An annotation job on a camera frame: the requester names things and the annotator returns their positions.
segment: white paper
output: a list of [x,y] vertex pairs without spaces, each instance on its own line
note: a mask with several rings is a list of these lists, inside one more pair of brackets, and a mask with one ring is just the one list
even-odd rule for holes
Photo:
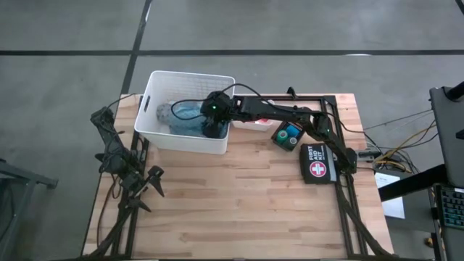
[[[376,173],[377,188],[381,188],[396,181],[399,181],[399,177]],[[402,196],[382,202],[382,207],[384,209],[385,216],[405,219],[405,208],[403,207]]]

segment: white box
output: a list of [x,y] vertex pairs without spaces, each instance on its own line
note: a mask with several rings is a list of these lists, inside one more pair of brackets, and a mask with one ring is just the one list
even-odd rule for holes
[[[235,79],[228,76],[154,71],[146,86],[134,128],[159,149],[224,154],[230,125],[222,139],[173,135],[169,134],[165,124],[158,122],[157,107],[181,99],[206,99],[212,91],[223,90],[234,83]],[[225,93],[232,97],[233,92],[234,87]]]

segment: wooden table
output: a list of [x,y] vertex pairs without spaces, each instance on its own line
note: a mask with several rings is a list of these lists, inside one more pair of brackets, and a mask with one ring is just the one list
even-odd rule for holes
[[[341,121],[348,129],[361,131],[354,94],[332,95]],[[120,136],[127,147],[138,101],[139,96],[124,99],[117,111],[115,127],[125,131]],[[298,105],[319,109],[312,101]],[[346,257],[334,185],[303,183],[299,150],[285,152],[270,140],[278,124],[265,133],[231,127],[224,155],[158,150],[150,145],[147,167],[159,165],[165,170],[165,198],[153,188],[143,194],[142,200],[153,212],[138,212],[133,258]],[[366,146],[361,133],[344,131],[344,138],[355,150]],[[300,141],[314,142],[308,135]],[[354,177],[362,221],[381,246],[393,252],[372,171],[359,169]],[[84,254],[96,248],[96,224],[111,183],[104,173]],[[116,221],[118,202],[110,199],[107,205],[101,237]],[[353,224],[350,230],[355,244]]]

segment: metal stand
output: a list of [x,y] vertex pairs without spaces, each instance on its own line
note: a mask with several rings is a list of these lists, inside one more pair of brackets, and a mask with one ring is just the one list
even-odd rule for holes
[[9,260],[12,248],[15,244],[17,232],[20,227],[21,217],[28,206],[29,200],[32,197],[34,187],[36,184],[43,184],[48,189],[55,189],[58,184],[58,180],[50,179],[42,175],[32,173],[31,171],[22,170],[17,167],[9,165],[3,159],[0,159],[0,180],[4,179],[8,182],[7,186],[11,186],[12,183],[23,184],[24,191],[19,200],[15,204],[14,212],[12,213],[12,219],[6,228],[6,233],[2,241],[0,241],[0,260]]
[[428,189],[436,183],[447,183],[447,170],[444,164],[428,169],[409,178],[381,187],[378,192],[382,202]]

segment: keyboard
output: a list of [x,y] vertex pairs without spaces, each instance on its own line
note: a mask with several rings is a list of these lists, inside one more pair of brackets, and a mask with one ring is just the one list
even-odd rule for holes
[[438,193],[441,223],[464,230],[464,190],[439,186]]

